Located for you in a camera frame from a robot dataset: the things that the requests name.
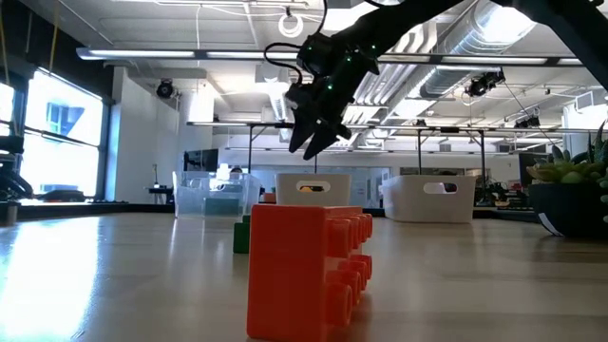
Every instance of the ceiling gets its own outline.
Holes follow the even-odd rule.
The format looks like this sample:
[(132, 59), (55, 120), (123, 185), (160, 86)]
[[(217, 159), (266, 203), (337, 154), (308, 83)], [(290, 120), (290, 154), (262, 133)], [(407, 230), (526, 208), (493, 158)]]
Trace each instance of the ceiling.
[[(21, 0), (43, 17), (52, 21), (53, 1)], [(160, 6), (150, 2), (119, 2), (115, 0), (61, 0), (77, 13), (61, 6), (60, 27), (83, 44), (92, 48), (196, 48), (196, 16), (199, 7)], [(322, 1), (308, 1), (309, 9), (294, 9), (294, 12), (311, 16), (322, 14)], [(449, 10), (436, 18), (438, 34), (462, 12), (466, 4)], [(244, 14), (244, 8), (222, 8)], [(603, 5), (601, 10), (608, 10)], [(251, 13), (268, 15), (282, 13), (283, 9), (251, 8)], [(303, 32), (294, 39), (284, 37), (277, 29), (279, 16), (252, 17), (251, 30), (246, 16), (228, 14), (217, 9), (201, 8), (199, 11), (200, 48), (218, 49), (263, 49), (272, 42), (301, 44), (313, 33), (318, 23), (304, 20)], [(84, 23), (87, 21), (93, 30)], [(537, 25), (525, 38), (513, 45), (509, 54), (570, 54), (568, 48), (547, 27)], [(254, 76), (256, 62), (212, 62), (201, 61), (149, 61), (138, 62), (137, 72), (142, 82), (154, 86), (162, 71), (168, 68), (190, 69), (198, 74), (206, 70), (207, 76), (218, 86), (218, 92), (230, 108), (228, 115), (238, 117), (239, 112), (259, 112), (269, 105), (268, 96), (255, 93)], [(499, 86), (488, 97), (466, 105), (468, 98), (461, 98), (462, 88), (457, 88), (447, 98), (453, 101), (438, 102), (427, 117), (432, 124), (465, 124), (474, 119), (477, 124), (500, 123), (504, 116), (517, 113), (521, 106), (532, 106), (545, 102), (541, 108), (541, 121), (545, 125), (561, 124), (561, 107), (571, 98), (545, 95), (550, 87), (552, 93), (578, 94), (588, 86), (597, 86), (597, 81), (584, 68), (530, 68), (507, 67), (505, 77), (511, 90)], [(181, 79), (182, 91), (196, 89), (197, 78)]]

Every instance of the metal pole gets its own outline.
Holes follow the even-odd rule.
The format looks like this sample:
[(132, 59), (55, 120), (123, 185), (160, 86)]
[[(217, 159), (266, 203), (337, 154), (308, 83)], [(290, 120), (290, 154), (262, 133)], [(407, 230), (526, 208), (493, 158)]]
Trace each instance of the metal pole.
[(418, 129), (418, 175), (422, 175), (422, 131)]
[(252, 124), (249, 125), (249, 162), (247, 163), (247, 172), (251, 174), (251, 150), (252, 143), (254, 142), (254, 126)]
[(487, 198), (485, 197), (485, 133), (480, 131), (479, 134), (482, 136), (482, 186), (484, 187), (483, 198), (482, 201), (485, 202)]

